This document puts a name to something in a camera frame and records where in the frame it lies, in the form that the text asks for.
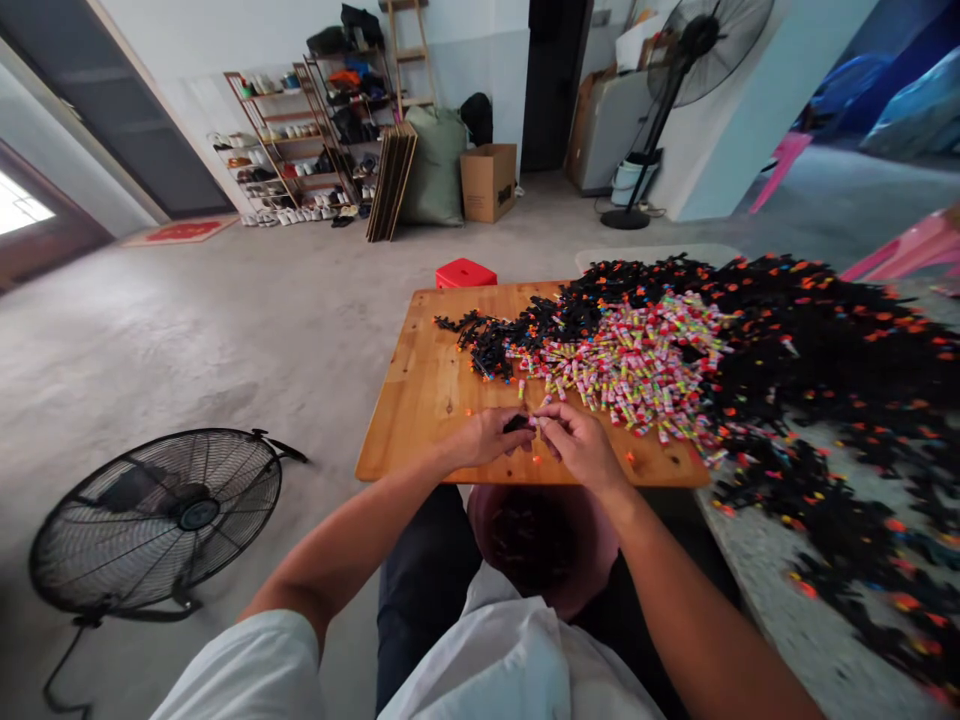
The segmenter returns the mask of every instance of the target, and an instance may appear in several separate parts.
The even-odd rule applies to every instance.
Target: gray floor
[[[603,228],[559,175],[523,184],[526,197],[492,226],[407,229],[375,246],[362,223],[235,226],[199,245],[110,248],[0,299],[6,716],[48,716],[40,687],[71,635],[27,577],[33,534],[57,500],[120,451],[192,427],[267,428],[316,462],[288,466],[264,532],[200,589],[204,610],[170,626],[108,621],[84,638],[61,694],[95,699],[97,720],[146,717],[297,540],[362,489],[353,466],[396,332],[438,266],[468,256],[508,283],[571,277],[592,247],[719,242],[844,268],[960,197],[958,175],[812,147],[756,216],[625,234]],[[374,580],[331,628],[321,672],[331,718],[372,715],[375,608]]]

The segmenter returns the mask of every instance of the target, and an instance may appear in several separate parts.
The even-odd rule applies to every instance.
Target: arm
[[[603,426],[556,403],[534,413],[551,453],[597,497],[620,538],[657,653],[690,715],[822,718],[779,655],[631,487]]]
[[[238,622],[266,610],[294,610],[313,626],[322,653],[327,625],[359,592],[447,475],[483,465],[517,447],[530,451],[532,430],[503,432],[518,412],[484,410],[406,467],[351,498],[287,555]]]

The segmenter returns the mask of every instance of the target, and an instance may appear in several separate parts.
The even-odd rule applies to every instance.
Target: white shirt
[[[152,720],[323,718],[319,663],[306,618],[260,613],[200,651]],[[612,650],[560,621],[543,598],[521,598],[486,563],[460,620],[379,717],[663,719]]]

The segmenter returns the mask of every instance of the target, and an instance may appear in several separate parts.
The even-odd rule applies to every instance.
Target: dark pants
[[[691,522],[664,522],[711,582],[738,604],[736,583],[709,531]],[[454,485],[441,485],[414,515],[380,572],[377,714],[457,622],[480,560],[460,493]],[[607,587],[572,624],[616,652],[667,718],[688,717],[653,646],[623,555],[613,564]]]

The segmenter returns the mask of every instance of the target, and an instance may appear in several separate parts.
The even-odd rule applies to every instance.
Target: red doormat
[[[156,247],[158,245],[183,245],[209,240],[226,227],[230,227],[239,215],[221,215],[196,220],[182,220],[161,228],[150,228],[125,240],[122,247]]]

